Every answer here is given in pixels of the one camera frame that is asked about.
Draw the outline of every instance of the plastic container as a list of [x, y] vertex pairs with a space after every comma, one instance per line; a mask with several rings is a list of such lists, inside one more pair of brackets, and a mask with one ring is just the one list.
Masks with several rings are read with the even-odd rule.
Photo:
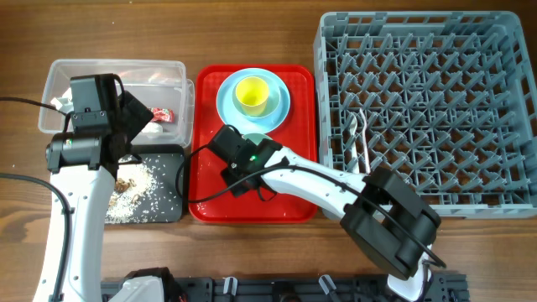
[[[171, 109], [173, 122], [160, 123], [163, 133], [140, 133], [133, 144], [190, 145], [194, 119], [194, 84], [186, 79], [186, 70], [179, 61], [164, 60], [57, 60], [50, 67], [44, 87], [43, 103], [50, 104], [70, 87], [70, 78], [101, 73], [115, 73], [125, 90], [135, 95], [146, 107]], [[64, 118], [57, 112], [41, 108], [39, 130], [58, 133]]]
[[440, 215], [537, 214], [537, 90], [514, 13], [326, 13], [314, 53], [322, 164], [364, 171], [362, 119], [348, 131], [362, 108], [372, 169]]
[[[192, 150], [209, 143], [222, 127], [216, 109], [216, 95], [222, 82], [232, 73], [249, 67], [272, 71], [285, 83], [291, 96], [290, 110], [284, 122], [267, 133], [274, 141], [291, 148], [300, 156], [316, 161], [316, 122], [314, 80], [300, 65], [211, 65], [196, 80], [196, 117]], [[209, 150], [199, 152], [190, 164], [189, 198], [207, 197], [225, 189], [220, 176], [227, 163]], [[272, 193], [262, 190], [265, 199]], [[259, 199], [257, 191], [238, 198], [227, 192], [214, 200], [189, 204], [190, 213], [211, 223], [301, 223], [308, 221], [317, 207], [292, 195], [279, 194], [269, 201]]]

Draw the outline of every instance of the gray dish rack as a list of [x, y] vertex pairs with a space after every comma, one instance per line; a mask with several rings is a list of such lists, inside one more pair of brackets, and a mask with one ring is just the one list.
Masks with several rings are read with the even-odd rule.
[[322, 164], [364, 171], [361, 108], [372, 169], [441, 216], [537, 214], [537, 89], [514, 13], [326, 13], [314, 56]]

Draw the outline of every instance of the clear plastic bin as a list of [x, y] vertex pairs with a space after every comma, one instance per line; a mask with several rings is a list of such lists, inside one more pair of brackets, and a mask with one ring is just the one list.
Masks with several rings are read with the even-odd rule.
[[[130, 91], [147, 107], [167, 108], [174, 111], [173, 122], [160, 123], [162, 133], [140, 133], [133, 144], [190, 145], [194, 122], [194, 83], [186, 79], [186, 70], [179, 61], [165, 60], [57, 60], [50, 67], [42, 102], [50, 104], [70, 87], [70, 78], [103, 73], [121, 77], [125, 90]], [[57, 112], [41, 108], [39, 130], [59, 133], [64, 117]]]

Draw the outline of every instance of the wooden surface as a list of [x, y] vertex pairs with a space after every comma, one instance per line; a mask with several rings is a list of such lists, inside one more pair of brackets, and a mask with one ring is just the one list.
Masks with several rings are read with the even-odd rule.
[[[313, 70], [313, 38], [328, 11], [512, 10], [537, 59], [535, 1], [61, 2], [0, 6], [0, 95], [40, 100], [50, 64], [59, 58], [180, 60], [193, 80], [215, 63], [296, 63]], [[38, 112], [0, 106], [0, 171], [48, 179], [44, 148], [50, 136], [37, 129]], [[0, 181], [0, 300], [32, 299], [49, 215], [49, 192]], [[537, 300], [535, 219], [444, 220], [434, 250], [450, 270], [468, 275], [472, 301]], [[188, 216], [177, 224], [106, 228], [104, 279], [157, 266], [175, 276], [213, 278], [381, 273], [321, 215], [297, 226], [204, 225]]]

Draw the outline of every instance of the red wrapper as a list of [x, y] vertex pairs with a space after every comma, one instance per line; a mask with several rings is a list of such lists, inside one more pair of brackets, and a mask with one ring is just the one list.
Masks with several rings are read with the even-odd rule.
[[154, 117], [151, 122], [173, 122], [174, 112], [171, 109], [150, 108]]

